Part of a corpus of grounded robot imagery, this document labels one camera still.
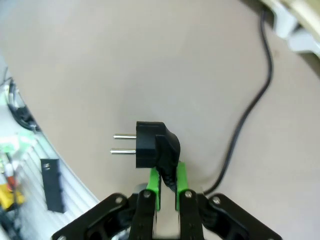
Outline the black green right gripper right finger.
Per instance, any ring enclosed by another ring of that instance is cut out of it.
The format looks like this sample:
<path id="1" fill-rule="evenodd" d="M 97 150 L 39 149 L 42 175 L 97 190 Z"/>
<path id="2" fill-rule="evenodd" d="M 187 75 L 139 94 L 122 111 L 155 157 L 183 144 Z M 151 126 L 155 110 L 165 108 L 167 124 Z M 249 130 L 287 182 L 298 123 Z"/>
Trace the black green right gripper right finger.
<path id="1" fill-rule="evenodd" d="M 186 165 L 176 169 L 180 238 L 203 240 L 203 228 L 222 240 L 281 240 L 282 237 L 222 193 L 206 197 L 189 188 Z"/>

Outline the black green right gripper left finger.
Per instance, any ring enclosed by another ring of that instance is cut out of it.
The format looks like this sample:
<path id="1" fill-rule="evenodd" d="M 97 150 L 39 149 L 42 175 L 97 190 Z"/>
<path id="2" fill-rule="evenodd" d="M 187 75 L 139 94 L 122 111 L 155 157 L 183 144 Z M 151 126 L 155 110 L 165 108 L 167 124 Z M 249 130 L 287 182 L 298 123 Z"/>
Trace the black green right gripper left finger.
<path id="1" fill-rule="evenodd" d="M 152 240 L 160 204 L 161 178 L 150 171 L 148 183 L 126 197 L 113 193 L 67 224 L 52 240 Z"/>

